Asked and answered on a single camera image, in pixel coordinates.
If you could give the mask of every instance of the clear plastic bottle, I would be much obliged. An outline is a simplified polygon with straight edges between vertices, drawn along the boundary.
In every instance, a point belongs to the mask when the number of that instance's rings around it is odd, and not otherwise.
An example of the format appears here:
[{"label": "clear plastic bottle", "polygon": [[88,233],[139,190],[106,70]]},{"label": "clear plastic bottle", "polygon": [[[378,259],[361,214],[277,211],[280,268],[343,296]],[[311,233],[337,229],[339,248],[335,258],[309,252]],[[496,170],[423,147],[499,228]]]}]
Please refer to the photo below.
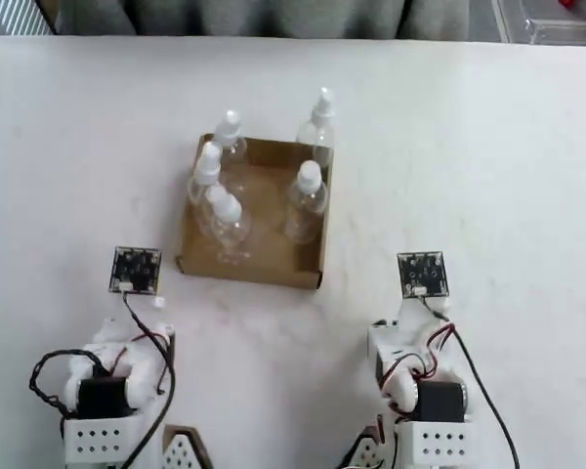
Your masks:
[{"label": "clear plastic bottle", "polygon": [[212,142],[222,148],[222,184],[243,200],[247,193],[247,142],[241,137],[241,117],[237,111],[226,112]]},{"label": "clear plastic bottle", "polygon": [[209,191],[209,200],[213,200],[213,218],[211,233],[222,249],[219,260],[223,263],[237,264],[249,257],[245,241],[252,230],[252,220],[243,211],[236,197],[219,186]]},{"label": "clear plastic bottle", "polygon": [[327,203],[319,165],[312,160],[303,162],[287,193],[284,234],[298,244],[313,241],[323,225]]},{"label": "clear plastic bottle", "polygon": [[210,234],[210,218],[204,209],[204,195],[208,188],[219,185],[222,149],[207,142],[188,180],[188,200],[193,205],[193,215],[203,235]]},{"label": "clear plastic bottle", "polygon": [[313,159],[321,167],[324,180],[327,167],[332,163],[335,136],[332,118],[334,117],[334,93],[321,88],[319,99],[311,112],[311,120],[304,123],[298,131],[296,142],[313,147]]}]

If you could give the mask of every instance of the black circuit board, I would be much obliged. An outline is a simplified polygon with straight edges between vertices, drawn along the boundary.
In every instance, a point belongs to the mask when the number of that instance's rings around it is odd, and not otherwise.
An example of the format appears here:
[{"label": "black circuit board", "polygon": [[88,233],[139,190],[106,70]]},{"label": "black circuit board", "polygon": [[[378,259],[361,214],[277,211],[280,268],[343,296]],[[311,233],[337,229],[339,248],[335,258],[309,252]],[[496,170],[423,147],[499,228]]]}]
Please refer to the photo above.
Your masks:
[{"label": "black circuit board", "polygon": [[[117,246],[108,291],[155,295],[158,291],[161,257],[159,249]],[[122,290],[120,283],[127,282],[132,283],[132,289]]]},{"label": "black circuit board", "polygon": [[398,254],[401,296],[403,298],[449,296],[442,252]]}]

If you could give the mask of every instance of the white tabletop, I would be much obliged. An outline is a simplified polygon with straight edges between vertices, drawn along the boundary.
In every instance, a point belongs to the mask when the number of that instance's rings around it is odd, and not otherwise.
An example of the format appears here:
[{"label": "white tabletop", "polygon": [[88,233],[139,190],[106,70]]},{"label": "white tabletop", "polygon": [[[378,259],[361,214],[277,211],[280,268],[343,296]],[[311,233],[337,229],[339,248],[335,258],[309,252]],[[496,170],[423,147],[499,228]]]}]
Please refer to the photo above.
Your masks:
[{"label": "white tabletop", "polygon": [[[171,260],[201,133],[234,107],[291,140],[338,97],[317,293]],[[586,49],[213,38],[0,38],[0,468],[59,467],[43,353],[108,316],[115,245],[162,247],[178,331],[168,421],[218,468],[333,468],[379,408],[366,327],[399,251],[443,250],[452,316],[524,467],[586,467]],[[59,392],[65,364],[42,376]],[[511,467],[483,407],[481,465]]]}]

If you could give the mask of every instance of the cardboard box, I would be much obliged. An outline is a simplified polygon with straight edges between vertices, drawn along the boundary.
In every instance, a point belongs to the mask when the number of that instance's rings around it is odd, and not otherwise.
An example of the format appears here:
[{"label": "cardboard box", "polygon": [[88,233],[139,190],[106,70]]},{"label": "cardboard box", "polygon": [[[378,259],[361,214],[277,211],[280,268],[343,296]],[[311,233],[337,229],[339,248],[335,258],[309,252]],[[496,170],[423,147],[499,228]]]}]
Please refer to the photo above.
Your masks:
[{"label": "cardboard box", "polygon": [[[197,154],[211,139],[202,136]],[[327,234],[328,210],[317,238],[309,244],[295,244],[283,233],[286,191],[302,162],[312,159],[312,147],[268,140],[247,139],[249,165],[236,165],[232,177],[246,182],[249,191],[241,204],[252,216],[252,232],[247,242],[249,259],[237,265],[220,263],[219,243],[204,236],[186,202],[182,222],[182,244],[176,258],[183,274],[227,278],[316,289],[323,280],[323,258]],[[332,166],[324,174],[330,188]]]}]

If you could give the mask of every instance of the white bottle cap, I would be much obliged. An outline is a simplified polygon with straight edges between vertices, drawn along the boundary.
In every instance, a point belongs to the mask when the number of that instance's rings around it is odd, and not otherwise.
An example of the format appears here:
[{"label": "white bottle cap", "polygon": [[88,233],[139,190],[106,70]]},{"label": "white bottle cap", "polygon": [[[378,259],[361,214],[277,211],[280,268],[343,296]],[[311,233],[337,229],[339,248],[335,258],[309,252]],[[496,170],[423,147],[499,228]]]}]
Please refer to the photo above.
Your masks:
[{"label": "white bottle cap", "polygon": [[215,205],[218,200],[223,200],[228,196],[228,191],[224,186],[217,183],[208,188],[204,196],[211,205]]},{"label": "white bottle cap", "polygon": [[211,142],[204,144],[202,154],[199,156],[195,166],[195,181],[200,186],[215,184],[219,181],[219,173],[222,169],[221,159],[222,149]]},{"label": "white bottle cap", "polygon": [[297,187],[306,195],[319,190],[321,187],[321,168],[316,161],[310,159],[302,163],[297,173]]},{"label": "white bottle cap", "polygon": [[215,216],[224,223],[236,223],[241,219],[241,204],[231,193],[228,196],[217,199],[213,204]]},{"label": "white bottle cap", "polygon": [[334,92],[329,88],[321,88],[319,100],[313,107],[311,121],[317,127],[323,127],[334,117]]},{"label": "white bottle cap", "polygon": [[226,112],[215,129],[213,140],[224,148],[233,146],[241,135],[241,116],[235,110]]}]

